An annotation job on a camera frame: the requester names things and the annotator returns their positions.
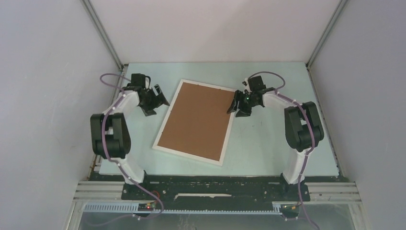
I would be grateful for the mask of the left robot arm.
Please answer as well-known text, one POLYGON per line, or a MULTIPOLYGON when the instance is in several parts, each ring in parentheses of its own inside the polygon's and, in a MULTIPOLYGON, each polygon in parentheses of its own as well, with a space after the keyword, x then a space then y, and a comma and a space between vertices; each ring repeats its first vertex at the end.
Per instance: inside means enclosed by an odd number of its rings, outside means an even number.
POLYGON ((119 93, 112 104, 102 113, 90 117, 93 152, 114 163, 127 184, 135 184, 133 194, 139 199, 151 195, 151 186, 144 182, 146 172, 130 156, 131 138, 126 122, 136 108, 145 116, 156 115, 156 108, 169 106, 159 85, 151 85, 151 78, 134 73, 126 86, 118 87, 119 93))

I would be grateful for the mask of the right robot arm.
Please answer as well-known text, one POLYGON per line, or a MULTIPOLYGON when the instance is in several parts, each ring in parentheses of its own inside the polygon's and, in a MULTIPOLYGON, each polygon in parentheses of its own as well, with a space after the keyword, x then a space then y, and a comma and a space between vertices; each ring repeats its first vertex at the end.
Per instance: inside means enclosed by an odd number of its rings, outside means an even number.
POLYGON ((282 173, 284 184, 279 186, 279 196, 284 200, 293 199, 298 189, 295 184, 304 180, 304 172, 308 158, 319 142, 324 139, 324 130, 321 124, 317 106, 309 101, 301 103, 291 99, 280 90, 286 84, 274 88, 267 87, 257 72, 242 82, 243 91, 237 90, 227 110, 228 114, 234 113, 236 117, 251 116, 253 107, 279 108, 284 113, 285 138, 291 148, 288 164, 282 173))

